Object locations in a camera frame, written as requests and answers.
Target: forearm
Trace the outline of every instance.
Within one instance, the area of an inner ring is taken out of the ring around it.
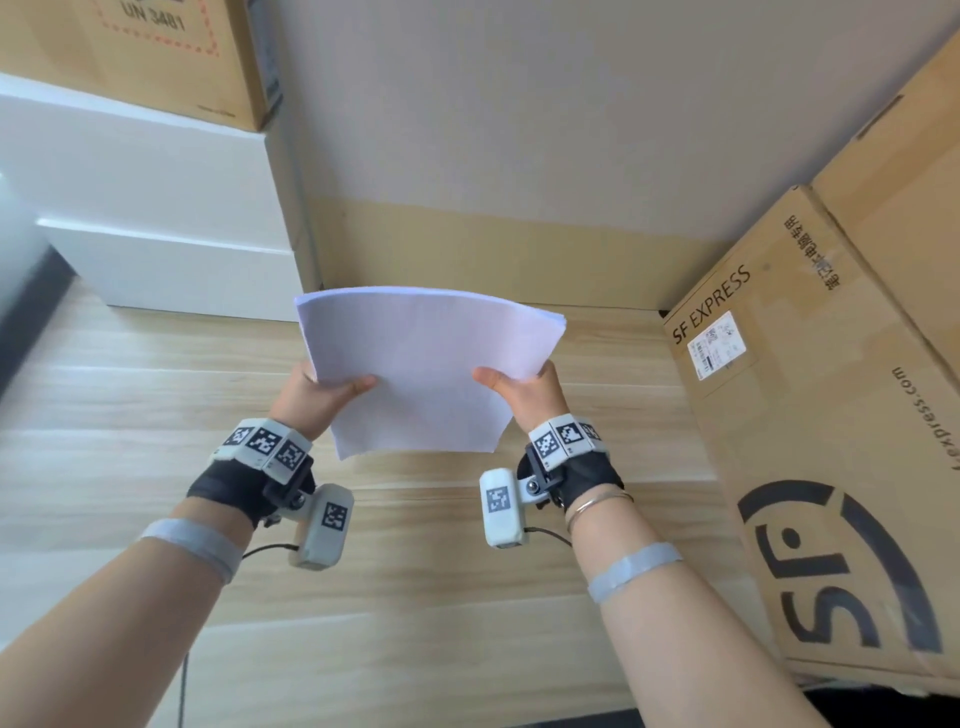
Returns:
[[[240,548],[252,536],[250,520],[219,503],[188,498],[172,516]],[[4,725],[146,724],[222,588],[182,548],[136,542],[0,653]]]
[[[599,486],[571,506],[613,486]],[[587,580],[660,541],[625,498],[591,506],[573,527]],[[743,622],[693,569],[677,562],[634,579],[601,616],[645,723],[666,726],[826,725]]]

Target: white wall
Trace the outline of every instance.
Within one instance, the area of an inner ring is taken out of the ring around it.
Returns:
[[[47,250],[34,215],[13,195],[0,175],[0,316],[20,293]]]
[[[706,240],[808,181],[960,21],[960,0],[277,6],[313,194]]]

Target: wood grain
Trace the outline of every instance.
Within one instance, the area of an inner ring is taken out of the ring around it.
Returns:
[[[595,420],[638,507],[773,649],[659,318],[554,310],[571,407]],[[0,642],[166,515],[302,355],[295,325],[108,308],[75,284],[0,401]],[[629,705],[569,549],[484,541],[477,478],[514,466],[523,442],[511,425],[490,454],[338,462],[324,436],[315,475],[357,498],[344,558],[322,574],[280,552],[244,565],[194,650],[189,724],[502,726]],[[556,509],[528,517],[563,529]],[[170,694],[155,725],[174,711]]]

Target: hand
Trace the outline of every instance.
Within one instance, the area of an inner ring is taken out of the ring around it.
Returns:
[[[507,401],[514,411],[516,423],[524,432],[530,432],[547,420],[570,411],[557,377],[557,368],[550,360],[531,379],[510,379],[503,372],[489,367],[474,369],[473,379],[490,387]]]
[[[320,384],[313,366],[303,360],[290,373],[267,417],[313,441],[324,434],[340,410],[375,386],[373,375],[361,376],[338,387]]]

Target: person's left arm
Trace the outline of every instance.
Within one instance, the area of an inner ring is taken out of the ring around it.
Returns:
[[[373,377],[341,387],[295,367],[269,417],[310,440]],[[188,497],[171,518],[212,528],[245,550],[251,519],[232,506]],[[165,541],[137,541],[0,653],[5,728],[145,725],[177,674],[224,583],[206,561]]]

